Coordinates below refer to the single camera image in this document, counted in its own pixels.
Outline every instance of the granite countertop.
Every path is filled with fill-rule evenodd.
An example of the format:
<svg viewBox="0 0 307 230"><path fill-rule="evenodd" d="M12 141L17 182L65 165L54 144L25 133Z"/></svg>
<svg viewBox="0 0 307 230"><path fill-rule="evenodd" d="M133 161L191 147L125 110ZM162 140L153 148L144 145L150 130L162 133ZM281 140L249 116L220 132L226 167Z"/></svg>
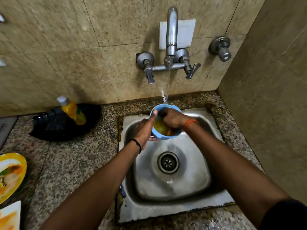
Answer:
<svg viewBox="0 0 307 230"><path fill-rule="evenodd" d="M261 165L236 125L221 97L215 92L176 95L169 103L180 109L206 106L211 109L225 142ZM102 105L101 119L86 135L70 142L49 143L31 137L32 116L18 118L0 154L18 152L25 156L28 170L20 188L0 208L22 201L21 225L36 230L50 213L84 180L117 153L119 116L149 113L161 98ZM198 210L115 226L114 202L99 229L255 229L238 206Z"/></svg>

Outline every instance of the black wristband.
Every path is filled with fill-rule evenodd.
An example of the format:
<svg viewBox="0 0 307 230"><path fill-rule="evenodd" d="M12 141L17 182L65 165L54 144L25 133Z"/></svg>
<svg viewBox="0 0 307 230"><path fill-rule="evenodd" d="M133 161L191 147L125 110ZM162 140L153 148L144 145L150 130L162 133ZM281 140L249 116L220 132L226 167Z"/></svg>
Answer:
<svg viewBox="0 0 307 230"><path fill-rule="evenodd" d="M130 140L128 141L128 143L129 143L130 141L134 141L134 142L136 143L136 145L140 147L140 152L139 152L139 154L140 154L140 153L141 153L141 150L142 150L142 147L141 147L141 145L138 143L138 141L137 141L136 139L130 139Z"/></svg>

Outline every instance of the hand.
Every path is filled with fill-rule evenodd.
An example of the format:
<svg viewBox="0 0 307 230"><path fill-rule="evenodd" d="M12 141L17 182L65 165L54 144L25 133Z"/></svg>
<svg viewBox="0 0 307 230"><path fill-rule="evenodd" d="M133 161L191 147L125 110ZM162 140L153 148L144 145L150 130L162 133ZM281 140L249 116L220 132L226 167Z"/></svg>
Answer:
<svg viewBox="0 0 307 230"><path fill-rule="evenodd" d="M154 110L149 119L143 119L139 122L137 127L137 134L134 139L141 145L141 150L144 150L146 147L147 141L156 141L158 139L150 137L153 124L157 118L158 111Z"/></svg>
<svg viewBox="0 0 307 230"><path fill-rule="evenodd" d="M185 126L186 121L191 119L189 116L182 114L179 111L176 111L172 108L165 108L163 110L166 116L163 118L163 121L172 128L183 128Z"/></svg>

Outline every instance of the black sleeve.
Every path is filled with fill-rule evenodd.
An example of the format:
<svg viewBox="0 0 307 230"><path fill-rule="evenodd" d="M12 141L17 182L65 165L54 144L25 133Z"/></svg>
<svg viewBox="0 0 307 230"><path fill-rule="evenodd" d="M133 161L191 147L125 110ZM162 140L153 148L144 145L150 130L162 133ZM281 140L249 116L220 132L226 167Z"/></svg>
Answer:
<svg viewBox="0 0 307 230"><path fill-rule="evenodd" d="M307 207L290 199L275 204L263 217L259 230L307 229Z"/></svg>

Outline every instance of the forearm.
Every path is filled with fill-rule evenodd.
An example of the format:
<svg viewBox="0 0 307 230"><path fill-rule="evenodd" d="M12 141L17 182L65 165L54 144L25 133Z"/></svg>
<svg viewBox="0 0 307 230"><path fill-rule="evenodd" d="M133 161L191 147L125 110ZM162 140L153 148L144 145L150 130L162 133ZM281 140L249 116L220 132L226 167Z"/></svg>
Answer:
<svg viewBox="0 0 307 230"><path fill-rule="evenodd" d="M271 206L290 198L261 170L197 123L191 123L186 132L198 146L214 174L256 227L259 227Z"/></svg>
<svg viewBox="0 0 307 230"><path fill-rule="evenodd" d="M46 220L41 230L97 229L139 147L130 142L73 192Z"/></svg>

